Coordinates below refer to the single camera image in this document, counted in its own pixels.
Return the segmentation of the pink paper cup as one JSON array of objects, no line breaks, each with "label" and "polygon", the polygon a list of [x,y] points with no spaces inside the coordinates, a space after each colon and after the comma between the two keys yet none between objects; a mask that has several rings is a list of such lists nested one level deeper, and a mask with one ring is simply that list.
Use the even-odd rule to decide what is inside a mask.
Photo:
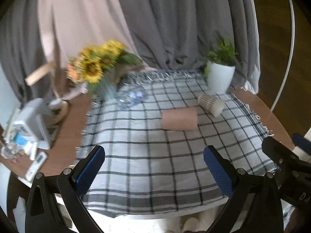
[{"label": "pink paper cup", "polygon": [[198,114],[195,107],[176,108],[162,113],[162,128],[164,130],[196,130]]}]

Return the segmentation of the patterned white paper cup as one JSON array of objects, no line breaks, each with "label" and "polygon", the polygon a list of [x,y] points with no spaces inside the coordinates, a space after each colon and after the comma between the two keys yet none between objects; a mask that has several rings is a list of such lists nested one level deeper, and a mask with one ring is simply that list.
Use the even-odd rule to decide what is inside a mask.
[{"label": "patterned white paper cup", "polygon": [[222,99],[207,94],[200,95],[198,97],[198,103],[214,117],[218,117],[225,107],[225,103]]}]

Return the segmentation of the clear plastic cup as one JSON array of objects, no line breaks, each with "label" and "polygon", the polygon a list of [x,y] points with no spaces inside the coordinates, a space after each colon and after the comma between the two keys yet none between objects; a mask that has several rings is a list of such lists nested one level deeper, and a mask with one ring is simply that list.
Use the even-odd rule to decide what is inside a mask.
[{"label": "clear plastic cup", "polygon": [[117,94],[117,104],[122,109],[128,109],[137,104],[143,103],[148,97],[143,87],[130,88]]}]

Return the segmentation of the white remote control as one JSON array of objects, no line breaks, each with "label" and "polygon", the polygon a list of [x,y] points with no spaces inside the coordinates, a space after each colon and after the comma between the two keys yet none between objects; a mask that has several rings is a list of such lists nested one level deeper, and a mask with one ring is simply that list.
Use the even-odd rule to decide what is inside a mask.
[{"label": "white remote control", "polygon": [[46,162],[48,158],[48,154],[44,151],[41,151],[40,153],[37,154],[35,157],[34,161],[30,165],[29,169],[27,170],[25,174],[25,178],[28,182],[32,182],[34,179],[35,175],[39,172],[43,164]]}]

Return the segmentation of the white small appliance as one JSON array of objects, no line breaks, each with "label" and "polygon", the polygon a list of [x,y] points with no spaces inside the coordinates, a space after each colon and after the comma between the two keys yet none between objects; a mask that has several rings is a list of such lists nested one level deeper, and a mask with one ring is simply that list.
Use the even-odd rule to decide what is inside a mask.
[{"label": "white small appliance", "polygon": [[59,131],[53,119],[45,101],[36,98],[24,106],[13,125],[26,140],[37,143],[39,149],[49,150]]}]

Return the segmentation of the wooden lamp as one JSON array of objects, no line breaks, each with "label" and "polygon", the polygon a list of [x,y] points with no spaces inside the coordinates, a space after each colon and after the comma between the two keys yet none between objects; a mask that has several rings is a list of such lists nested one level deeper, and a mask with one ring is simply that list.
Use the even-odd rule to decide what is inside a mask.
[{"label": "wooden lamp", "polygon": [[55,85],[55,70],[56,62],[50,61],[34,70],[34,72],[25,78],[26,84],[28,86],[33,86],[44,77],[48,77],[49,85],[47,91],[50,101],[47,105],[51,112],[51,117],[47,119],[47,123],[49,125],[57,125],[61,123],[69,113],[70,108],[69,103],[60,97],[58,89]]}]

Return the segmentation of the checkered grey tablecloth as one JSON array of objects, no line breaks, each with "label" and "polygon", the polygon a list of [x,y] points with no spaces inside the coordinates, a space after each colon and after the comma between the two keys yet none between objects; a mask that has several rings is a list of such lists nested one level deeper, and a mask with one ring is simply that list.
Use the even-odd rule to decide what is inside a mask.
[{"label": "checkered grey tablecloth", "polygon": [[[204,162],[207,145],[249,174],[275,170],[261,149],[267,128],[233,93],[220,95],[225,107],[214,117],[198,104],[208,86],[197,72],[129,75],[119,91],[135,86],[148,93],[143,103],[122,110],[116,99],[96,99],[87,113],[77,158],[85,158],[95,145],[105,150],[105,162],[81,198],[87,209],[110,217],[155,215],[222,201]],[[164,111],[186,107],[197,110],[196,130],[162,128]]]}]

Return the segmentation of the blue ribbed vase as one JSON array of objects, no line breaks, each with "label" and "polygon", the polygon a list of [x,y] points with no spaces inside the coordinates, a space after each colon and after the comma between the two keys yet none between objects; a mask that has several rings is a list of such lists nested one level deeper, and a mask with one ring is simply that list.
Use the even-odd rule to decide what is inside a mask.
[{"label": "blue ribbed vase", "polygon": [[101,100],[108,101],[116,98],[117,90],[118,83],[115,81],[114,77],[107,75],[98,83],[95,94]]}]

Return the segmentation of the white plant pot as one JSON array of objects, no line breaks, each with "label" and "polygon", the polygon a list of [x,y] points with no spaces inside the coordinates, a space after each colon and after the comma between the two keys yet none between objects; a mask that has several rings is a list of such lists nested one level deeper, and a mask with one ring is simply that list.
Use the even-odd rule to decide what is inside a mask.
[{"label": "white plant pot", "polygon": [[227,92],[234,73],[235,66],[207,62],[207,86],[212,94],[224,94]]}]

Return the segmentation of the green pothos plant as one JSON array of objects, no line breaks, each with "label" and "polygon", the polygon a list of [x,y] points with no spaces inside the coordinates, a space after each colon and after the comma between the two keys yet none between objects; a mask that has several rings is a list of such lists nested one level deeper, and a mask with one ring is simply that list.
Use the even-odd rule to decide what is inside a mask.
[{"label": "green pothos plant", "polygon": [[237,59],[236,56],[238,52],[233,47],[232,41],[230,38],[218,39],[218,46],[216,50],[210,50],[207,53],[207,62],[215,63],[223,66],[233,67],[236,66]]}]

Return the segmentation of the sunflower bouquet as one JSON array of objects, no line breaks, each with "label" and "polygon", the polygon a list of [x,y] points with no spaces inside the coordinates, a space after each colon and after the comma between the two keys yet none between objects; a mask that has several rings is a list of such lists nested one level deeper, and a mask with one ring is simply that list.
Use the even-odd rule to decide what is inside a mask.
[{"label": "sunflower bouquet", "polygon": [[85,83],[88,93],[94,94],[116,65],[137,65],[140,62],[142,59],[128,52],[124,43],[109,40],[102,45],[86,46],[77,57],[70,57],[66,76],[76,85]]}]

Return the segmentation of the pink beige curtain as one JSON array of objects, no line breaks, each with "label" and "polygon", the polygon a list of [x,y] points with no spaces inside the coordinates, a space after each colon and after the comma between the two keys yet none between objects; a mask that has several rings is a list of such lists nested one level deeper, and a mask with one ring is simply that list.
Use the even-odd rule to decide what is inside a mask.
[{"label": "pink beige curtain", "polygon": [[67,59],[88,45],[109,40],[138,51],[131,37],[119,0],[38,0],[41,43],[48,62],[55,62],[54,83],[60,97],[71,100],[86,91],[70,86]]}]

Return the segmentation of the grey curtain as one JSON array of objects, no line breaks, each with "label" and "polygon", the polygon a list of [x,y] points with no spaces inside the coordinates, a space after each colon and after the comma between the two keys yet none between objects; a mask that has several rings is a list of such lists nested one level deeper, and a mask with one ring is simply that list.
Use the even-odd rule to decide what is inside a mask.
[{"label": "grey curtain", "polygon": [[[119,0],[138,56],[146,67],[192,70],[230,38],[238,51],[232,87],[258,93],[259,34],[253,0]],[[38,0],[1,0],[1,66],[17,100],[48,96],[48,77],[25,78],[48,63],[38,21]]]}]

